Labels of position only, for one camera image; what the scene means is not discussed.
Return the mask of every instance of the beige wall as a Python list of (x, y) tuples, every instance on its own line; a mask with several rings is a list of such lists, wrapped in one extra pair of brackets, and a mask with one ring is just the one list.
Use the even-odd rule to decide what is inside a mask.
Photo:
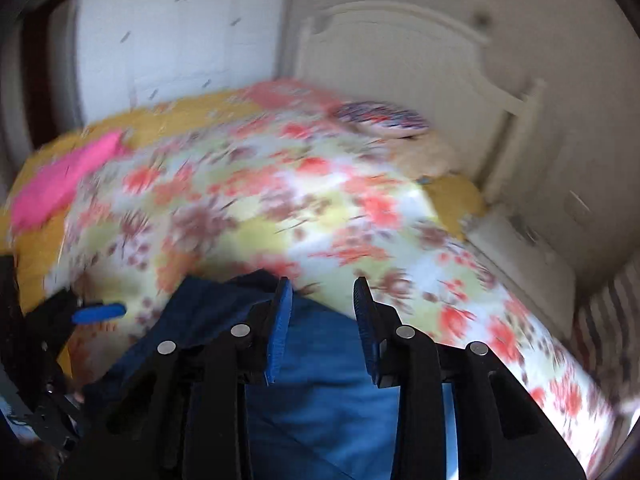
[[(300, 20), (357, 0), (292, 0), (282, 71), (290, 74)], [(548, 82), (538, 137), (510, 195), (587, 287), (640, 245), (640, 39), (614, 0), (398, 0), (463, 22), (488, 13), (489, 77), (509, 91)], [(569, 190), (592, 211), (581, 227)]]

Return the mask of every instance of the floral print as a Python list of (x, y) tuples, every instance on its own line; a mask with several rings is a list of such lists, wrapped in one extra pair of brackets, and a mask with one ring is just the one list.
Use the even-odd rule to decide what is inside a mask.
[(74, 371), (82, 381), (105, 373), (190, 272), (227, 280), (267, 269), (351, 317), (354, 279), (365, 276), (375, 300), (437, 342), (485, 341), (596, 471), (613, 423), (600, 391), (375, 145), (376, 157), (363, 156), (371, 137), (289, 110), (192, 130), (104, 166), (81, 184), (46, 285), (121, 301), (127, 315), (77, 331)]

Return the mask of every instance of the electrical outlet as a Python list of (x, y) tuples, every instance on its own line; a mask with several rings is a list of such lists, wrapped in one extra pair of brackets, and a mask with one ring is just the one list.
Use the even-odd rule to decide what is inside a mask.
[(564, 199), (564, 211), (582, 227), (588, 227), (593, 220), (589, 206), (573, 191), (569, 191)]

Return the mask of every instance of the nightstand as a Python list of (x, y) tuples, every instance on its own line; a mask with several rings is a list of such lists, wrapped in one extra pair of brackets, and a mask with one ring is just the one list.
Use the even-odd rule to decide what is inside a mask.
[(519, 216), (496, 206), (466, 232), (470, 250), (558, 339), (574, 318), (575, 273)]

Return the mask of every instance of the mustard yellow fabric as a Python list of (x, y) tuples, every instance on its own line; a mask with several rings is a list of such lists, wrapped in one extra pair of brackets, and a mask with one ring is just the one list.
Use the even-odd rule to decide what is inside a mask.
[[(10, 196), (20, 191), (43, 164), (114, 129), (122, 129), (126, 145), (137, 149), (162, 137), (242, 120), (261, 111), (262, 108), (254, 102), (242, 98), (242, 91), (222, 91), (180, 99), (155, 108), (139, 108), (107, 118), (84, 130), (60, 136), (31, 155), (20, 170)], [(0, 250), (13, 251), (20, 286), (20, 306), (25, 314), (44, 300), (43, 279), (58, 258), (66, 213), (66, 210), (57, 213), (37, 231), (17, 235), (11, 244), (8, 243), (8, 208), (5, 207), (0, 214)], [(68, 363), (66, 352), (61, 355), (61, 361), (63, 368), (67, 368), (65, 371), (69, 372), (70, 368), (64, 366), (64, 363)]]
[(482, 216), (486, 213), (482, 194), (466, 176), (446, 175), (423, 187), (443, 227), (459, 240), (465, 239), (460, 221), (466, 215)]

